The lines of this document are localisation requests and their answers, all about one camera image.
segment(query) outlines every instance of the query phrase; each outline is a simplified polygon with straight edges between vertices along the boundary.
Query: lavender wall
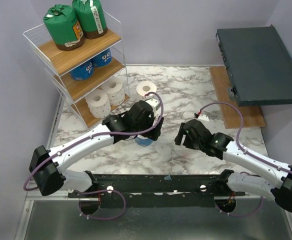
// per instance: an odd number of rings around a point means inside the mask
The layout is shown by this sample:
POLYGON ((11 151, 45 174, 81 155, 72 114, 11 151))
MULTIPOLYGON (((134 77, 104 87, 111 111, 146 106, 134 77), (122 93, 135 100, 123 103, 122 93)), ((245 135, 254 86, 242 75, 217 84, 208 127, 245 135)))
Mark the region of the lavender wall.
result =
MULTIPOLYGON (((292 0, 281 0, 267 25, 273 24, 292 56, 292 0)), ((292 105, 263 106, 267 127, 262 129, 268 154, 292 163, 292 105)))
POLYGON ((47 144, 59 96, 22 35, 40 23, 28 0, 0 1, 0 240, 15 237, 32 152, 47 144))
MULTIPOLYGON (((39 16, 56 2, 31 0, 39 16)), ((279 0, 101 0, 121 21, 129 64, 221 65, 217 28, 263 27, 279 0)))

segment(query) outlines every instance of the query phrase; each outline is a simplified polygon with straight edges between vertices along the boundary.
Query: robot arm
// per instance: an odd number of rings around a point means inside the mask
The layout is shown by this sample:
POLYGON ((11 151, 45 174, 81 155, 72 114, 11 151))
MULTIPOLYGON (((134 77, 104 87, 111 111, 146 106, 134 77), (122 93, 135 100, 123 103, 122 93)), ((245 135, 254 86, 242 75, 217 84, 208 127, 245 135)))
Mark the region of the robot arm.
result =
MULTIPOLYGON (((90 172, 76 172, 68 170, 68 168, 101 148, 128 139, 132 135, 129 133, 141 132, 152 127, 156 110, 159 107, 159 101, 153 98, 139 101, 129 111, 108 116, 96 128, 66 144, 50 149, 45 149, 44 146, 36 148, 29 166, 31 173, 42 162, 54 156, 52 160, 49 160, 33 174, 40 193, 43 196, 48 196, 58 190, 84 192, 89 189, 94 181, 92 174, 90 172)), ((156 141, 161 134, 163 121, 162 117, 153 130, 141 135, 156 141)))
POLYGON ((227 186, 234 192, 249 192, 274 199, 283 209, 292 212, 292 166, 254 152, 247 147, 242 151, 237 143, 223 133, 211 132, 197 119, 182 123, 175 138, 175 144, 189 149, 200 150, 210 157, 217 157, 238 164, 258 176, 233 172, 227 179, 227 186), (261 162, 250 155, 262 158, 261 162))

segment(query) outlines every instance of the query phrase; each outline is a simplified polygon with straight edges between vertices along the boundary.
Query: marble surface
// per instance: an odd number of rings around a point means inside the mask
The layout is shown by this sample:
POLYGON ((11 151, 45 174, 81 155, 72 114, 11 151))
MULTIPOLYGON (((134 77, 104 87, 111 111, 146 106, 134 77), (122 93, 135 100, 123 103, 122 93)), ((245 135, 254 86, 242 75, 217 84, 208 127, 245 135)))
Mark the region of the marble surface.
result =
MULTIPOLYGON (((174 143, 180 124, 191 120, 202 106, 217 100, 207 67, 128 66, 127 72, 131 100, 114 113, 130 109, 140 81, 152 81, 164 103, 161 136, 147 147, 137 145, 134 140, 118 142, 86 156, 69 169, 97 174, 219 174, 224 169, 245 170, 174 143)), ((125 80, 124 73, 121 71, 117 77, 125 80)), ((222 132, 235 138, 237 130, 225 129, 218 105, 206 108, 204 113, 209 117, 204 125, 211 133, 222 132)), ((86 131, 82 122, 64 106, 54 145, 67 143, 86 131)), ((240 140, 252 150, 267 155, 260 128, 244 128, 240 140)))

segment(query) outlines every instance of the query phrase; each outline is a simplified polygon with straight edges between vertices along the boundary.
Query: gray floor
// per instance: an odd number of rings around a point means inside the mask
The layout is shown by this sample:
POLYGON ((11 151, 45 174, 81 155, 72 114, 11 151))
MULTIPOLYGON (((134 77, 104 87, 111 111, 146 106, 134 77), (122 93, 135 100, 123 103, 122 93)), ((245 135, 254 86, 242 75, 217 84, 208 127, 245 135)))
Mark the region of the gray floor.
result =
MULTIPOLYGON (((236 213, 248 213, 258 198, 238 200, 236 213)), ((251 217, 233 218, 216 208, 130 208, 112 221, 79 217, 77 201, 36 201, 26 240, 292 240, 284 211, 264 201, 251 217)), ((119 209, 102 209, 101 216, 119 209)))

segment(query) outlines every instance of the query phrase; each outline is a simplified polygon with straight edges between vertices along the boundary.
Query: green package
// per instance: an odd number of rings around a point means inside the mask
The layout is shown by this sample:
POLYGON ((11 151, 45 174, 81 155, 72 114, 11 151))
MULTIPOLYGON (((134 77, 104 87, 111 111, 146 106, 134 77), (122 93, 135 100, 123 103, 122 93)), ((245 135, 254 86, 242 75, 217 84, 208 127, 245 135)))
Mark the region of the green package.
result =
POLYGON ((68 51, 83 45, 84 33, 71 6, 56 4, 43 21, 58 49, 68 51))
POLYGON ((86 38, 95 39, 107 32, 100 0, 73 0, 72 8, 78 17, 86 38))

